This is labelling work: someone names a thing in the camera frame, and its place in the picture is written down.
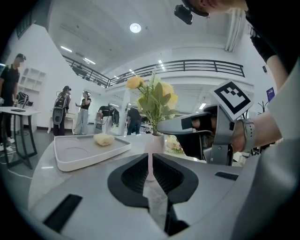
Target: camera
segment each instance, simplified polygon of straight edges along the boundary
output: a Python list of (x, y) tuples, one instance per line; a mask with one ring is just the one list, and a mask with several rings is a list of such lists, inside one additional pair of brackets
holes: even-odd
[(175, 7), (174, 14), (188, 25), (191, 25), (193, 23), (193, 15), (191, 11), (183, 5), (177, 5)]

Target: floor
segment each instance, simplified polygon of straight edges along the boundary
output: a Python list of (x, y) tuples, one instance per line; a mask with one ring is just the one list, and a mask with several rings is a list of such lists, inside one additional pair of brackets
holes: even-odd
[[(88, 134), (94, 134), (94, 127), (94, 125), (88, 125)], [(25, 129), (26, 149), (30, 153), (33, 151), (33, 149), (31, 146), (30, 136), (27, 134), (28, 130)], [(47, 134), (47, 130), (36, 130), (33, 133), (33, 137), (37, 148), (37, 155), (30, 158), (30, 163), (33, 167), (32, 170), (24, 164), (20, 164), (8, 169), (4, 159), (4, 152), (0, 152), (0, 173), (2, 179), (14, 202), (25, 209), (27, 209), (28, 206), (28, 193), (34, 170), (38, 165), (40, 157), (43, 155), (48, 145), (54, 140), (53, 133), (50, 132)], [(19, 135), (17, 135), (16, 141), (18, 148), (21, 148), (22, 142)], [(15, 144), (11, 144), (11, 146), (13, 148), (13, 152), (8, 154), (8, 158), (9, 161), (14, 161), (19, 159), (19, 157), (15, 153)]]

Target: headset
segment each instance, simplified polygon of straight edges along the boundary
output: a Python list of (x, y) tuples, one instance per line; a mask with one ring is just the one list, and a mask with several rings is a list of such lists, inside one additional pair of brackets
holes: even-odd
[(201, 17), (208, 17), (210, 14), (201, 12), (198, 9), (194, 8), (189, 0), (182, 0), (184, 5), (177, 5), (175, 7), (174, 14), (182, 21), (184, 21), (187, 25), (191, 25), (193, 23), (193, 13), (201, 16)]

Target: vase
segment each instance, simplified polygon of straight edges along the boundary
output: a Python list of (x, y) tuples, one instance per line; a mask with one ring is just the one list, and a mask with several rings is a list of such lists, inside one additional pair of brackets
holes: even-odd
[(147, 181), (154, 181), (155, 177), (153, 175), (153, 161), (152, 154), (153, 153), (164, 153), (165, 151), (165, 138), (164, 136), (154, 136), (151, 135), (151, 138), (147, 142), (145, 146), (145, 153), (148, 153), (148, 176), (146, 178)]

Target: woman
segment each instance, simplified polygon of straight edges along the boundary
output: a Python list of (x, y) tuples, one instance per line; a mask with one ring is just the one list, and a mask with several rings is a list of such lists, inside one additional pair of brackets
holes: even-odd
[(80, 111), (77, 117), (76, 128), (74, 130), (75, 134), (77, 135), (80, 134), (80, 132), (82, 135), (87, 134), (90, 103), (91, 103), (91, 99), (87, 91), (83, 93), (83, 99), (81, 105), (75, 103), (76, 107), (80, 107)]
[[(226, 12), (231, 8), (241, 8), (252, 25), (251, 39), (258, 53), (265, 60), (273, 74), (277, 90), (284, 85), (299, 57), (299, 37), (297, 35), (297, 7), (290, 3), (276, 3), (271, 0), (183, 0), (185, 5), (200, 16), (213, 12)], [(246, 127), (254, 125), (255, 139), (247, 141)], [(193, 127), (201, 129), (196, 120)], [(269, 112), (251, 120), (239, 120), (235, 126), (232, 147), (234, 152), (248, 151), (279, 140), (281, 133)]]
[(62, 90), (62, 92), (58, 95), (57, 100), (55, 101), (55, 105), (59, 102), (61, 102), (61, 105), (63, 107), (63, 115), (60, 124), (54, 124), (53, 125), (53, 134), (54, 136), (64, 136), (65, 135), (65, 116), (66, 112), (69, 110), (69, 104), (70, 104), (70, 87), (65, 86)]

